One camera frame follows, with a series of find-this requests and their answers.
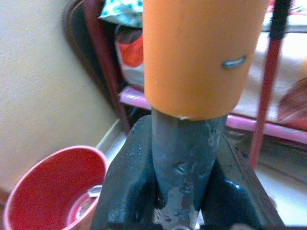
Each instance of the beige wall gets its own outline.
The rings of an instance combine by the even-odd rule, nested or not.
[[[66,146],[98,144],[115,113],[61,31],[67,0],[0,7],[0,188]]]

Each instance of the pink shelf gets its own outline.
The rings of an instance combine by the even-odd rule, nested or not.
[[[132,105],[138,108],[151,110],[151,105],[147,102],[144,92],[127,86],[120,94],[119,101],[124,104]]]
[[[151,110],[151,105],[147,102],[144,92],[127,86],[120,94],[119,100],[121,103],[135,106],[142,109]],[[228,115],[226,125],[230,128],[254,131],[256,120],[245,118],[238,115]],[[307,144],[307,132],[279,126],[277,124],[266,123],[264,125],[265,135],[272,137],[287,139],[295,142]]]

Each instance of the red bucket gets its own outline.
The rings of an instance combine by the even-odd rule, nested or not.
[[[31,168],[4,210],[6,230],[88,230],[108,163],[88,146],[62,149]]]

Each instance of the baseboard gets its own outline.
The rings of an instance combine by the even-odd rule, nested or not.
[[[113,143],[123,131],[123,126],[119,119],[111,126],[111,128],[107,131],[105,136],[101,139],[101,141],[96,146],[97,149],[102,151],[104,154],[107,154],[111,149]]]
[[[10,193],[0,187],[0,207],[4,207],[9,198]]]

